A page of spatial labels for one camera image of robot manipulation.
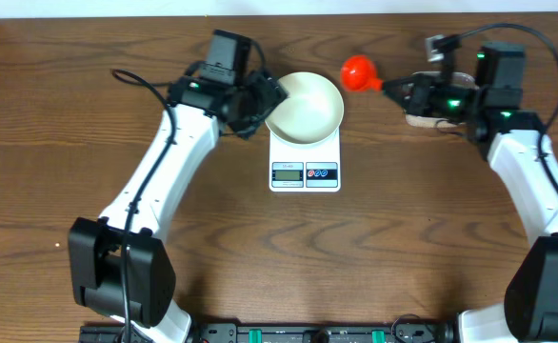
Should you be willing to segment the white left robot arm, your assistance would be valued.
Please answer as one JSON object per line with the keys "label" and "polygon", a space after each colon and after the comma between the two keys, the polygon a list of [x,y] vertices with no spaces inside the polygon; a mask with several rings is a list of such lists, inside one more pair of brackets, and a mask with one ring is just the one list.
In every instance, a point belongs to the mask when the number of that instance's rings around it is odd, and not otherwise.
{"label": "white left robot arm", "polygon": [[151,91],[162,121],[127,185],[95,219],[79,217],[69,236],[75,302],[116,320],[86,325],[82,342],[189,342],[192,318],[175,302],[176,274],[165,243],[171,220],[197,169],[220,137],[247,140],[287,99],[265,62],[248,68],[260,45],[225,30],[212,34],[206,59],[160,92],[141,76],[114,78]]}

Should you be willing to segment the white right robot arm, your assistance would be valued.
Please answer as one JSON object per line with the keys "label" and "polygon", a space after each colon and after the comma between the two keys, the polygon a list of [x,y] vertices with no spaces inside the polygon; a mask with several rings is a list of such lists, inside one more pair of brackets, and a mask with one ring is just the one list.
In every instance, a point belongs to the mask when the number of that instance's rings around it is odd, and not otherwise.
{"label": "white right robot arm", "polygon": [[503,181],[530,251],[501,303],[460,313],[439,327],[439,342],[558,342],[558,163],[535,111],[522,109],[521,45],[489,42],[478,51],[474,86],[454,82],[456,36],[426,41],[439,71],[386,82],[383,93],[407,114],[464,124],[466,138]]}

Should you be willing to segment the red plastic scoop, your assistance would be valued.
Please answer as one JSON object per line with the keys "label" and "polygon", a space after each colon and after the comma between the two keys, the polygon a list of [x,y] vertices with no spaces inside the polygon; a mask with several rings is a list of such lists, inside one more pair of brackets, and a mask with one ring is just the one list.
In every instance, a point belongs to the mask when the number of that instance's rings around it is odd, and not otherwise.
{"label": "red plastic scoop", "polygon": [[384,84],[375,64],[365,55],[350,57],[341,67],[340,79],[347,91],[381,91]]}

